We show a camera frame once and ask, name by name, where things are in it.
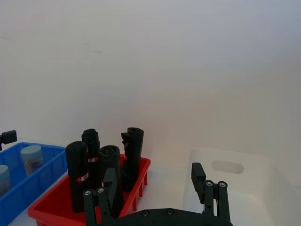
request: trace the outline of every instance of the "white table surface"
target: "white table surface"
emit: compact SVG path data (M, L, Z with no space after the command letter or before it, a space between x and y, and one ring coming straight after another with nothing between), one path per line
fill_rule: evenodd
M18 142L35 143L34 141L24 139L19 139ZM6 145L3 148L6 149L14 144ZM143 198L138 203L138 211L168 207L181 209L186 172L186 167L170 166L152 162L148 170L148 185L143 192ZM62 175L52 186L54 186L66 174L67 173ZM295 188L301 195L301 187ZM35 220L27 215L27 209L25 209L13 222L9 224L9 226L20 225L36 225Z

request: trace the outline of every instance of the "plastic jar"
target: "plastic jar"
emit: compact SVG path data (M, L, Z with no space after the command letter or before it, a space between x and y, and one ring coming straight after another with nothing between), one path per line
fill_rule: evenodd
M0 197L10 189L8 166L0 165Z
M28 176L42 166L43 153L38 145L23 148L21 156Z

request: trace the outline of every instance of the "black bracket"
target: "black bracket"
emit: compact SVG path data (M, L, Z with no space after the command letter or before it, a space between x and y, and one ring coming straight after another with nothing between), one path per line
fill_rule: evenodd
M193 213L175 209L143 210L121 218L113 218L109 214L112 194L116 192L114 180L116 175L107 170L107 181L96 193L84 191L86 226L233 226L230 222L227 183L215 184L206 180L206 174L200 163L192 164L191 179L198 193L203 213ZM214 200L217 202L217 216L214 215ZM101 223L97 224L95 207L99 205Z
M0 135L0 151L2 151L1 144L10 144L17 141L17 132L15 130L4 132Z

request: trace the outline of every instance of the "white plastic bin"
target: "white plastic bin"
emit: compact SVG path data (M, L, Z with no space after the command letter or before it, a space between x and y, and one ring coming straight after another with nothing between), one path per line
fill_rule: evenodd
M206 179L228 183L234 226L300 226L301 198L266 157L200 148L190 153L182 209L203 211L191 181L191 164L200 162Z

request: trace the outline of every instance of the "blue plastic basket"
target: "blue plastic basket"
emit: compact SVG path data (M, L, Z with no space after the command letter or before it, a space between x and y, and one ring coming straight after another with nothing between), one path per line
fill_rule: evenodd
M41 146L43 165L28 177L21 150L30 145ZM0 226L12 222L67 171L64 150L64 147L53 145L18 143L0 152L0 165L8 166L11 179L11 189L0 197Z

